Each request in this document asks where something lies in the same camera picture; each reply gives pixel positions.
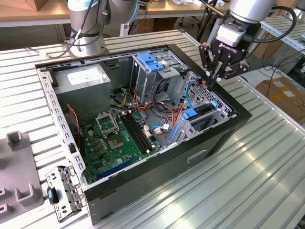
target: motherboard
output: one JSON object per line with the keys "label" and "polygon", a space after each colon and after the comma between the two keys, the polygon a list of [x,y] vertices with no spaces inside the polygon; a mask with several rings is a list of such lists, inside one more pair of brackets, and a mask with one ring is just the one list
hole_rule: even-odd
{"label": "motherboard", "polygon": [[126,115],[107,113],[81,128],[88,184],[162,150],[138,111]]}

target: expansion slot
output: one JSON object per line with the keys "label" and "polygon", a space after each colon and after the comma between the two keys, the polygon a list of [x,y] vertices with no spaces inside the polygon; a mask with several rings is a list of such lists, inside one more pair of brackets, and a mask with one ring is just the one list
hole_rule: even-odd
{"label": "expansion slot", "polygon": [[143,154],[148,153],[153,149],[150,142],[130,114],[121,116],[121,120]]}
{"label": "expansion slot", "polygon": [[128,161],[125,161],[124,163],[114,167],[114,168],[111,168],[111,169],[109,169],[109,170],[107,170],[105,172],[100,173],[99,175],[97,175],[96,178],[97,179],[101,179],[101,178],[106,177],[106,176],[108,176],[108,175],[110,175],[112,173],[115,173],[115,172],[117,172],[117,171],[119,171],[119,170],[129,166],[132,163],[133,160],[134,160],[134,157],[129,159]]}

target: ram slot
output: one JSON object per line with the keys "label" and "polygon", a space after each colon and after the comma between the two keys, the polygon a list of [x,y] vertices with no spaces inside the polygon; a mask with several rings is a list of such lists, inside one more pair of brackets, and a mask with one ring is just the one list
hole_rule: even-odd
{"label": "ram slot", "polygon": [[153,149],[136,121],[130,115],[122,116],[121,120],[143,154],[145,154],[147,150]]}

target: open computer tower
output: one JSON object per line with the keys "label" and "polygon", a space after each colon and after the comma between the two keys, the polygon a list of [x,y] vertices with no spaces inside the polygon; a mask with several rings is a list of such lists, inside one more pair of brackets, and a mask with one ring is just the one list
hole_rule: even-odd
{"label": "open computer tower", "polygon": [[59,222],[93,224],[215,154],[251,114],[176,45],[36,66],[69,160],[47,175]]}

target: slotted aluminum surface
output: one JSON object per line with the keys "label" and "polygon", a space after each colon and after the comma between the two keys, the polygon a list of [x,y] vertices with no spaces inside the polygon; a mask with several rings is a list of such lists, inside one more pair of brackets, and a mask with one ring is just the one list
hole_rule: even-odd
{"label": "slotted aluminum surface", "polygon": [[[190,39],[175,30],[110,38],[106,45],[114,52],[176,43],[201,65]],[[64,50],[37,48],[52,55]],[[221,84],[253,117],[219,153],[94,227],[86,208],[59,224],[45,174],[67,159],[34,69],[45,60],[24,49],[0,52],[0,137],[12,130],[29,133],[45,199],[1,228],[293,228],[305,214],[304,129],[235,78]]]}
{"label": "slotted aluminum surface", "polygon": [[[262,28],[276,37],[285,33],[291,24],[291,20],[284,16],[268,17],[261,22]],[[305,23],[298,23],[291,33],[281,40],[298,51],[304,51],[305,42],[301,40],[302,34],[305,34]]]}

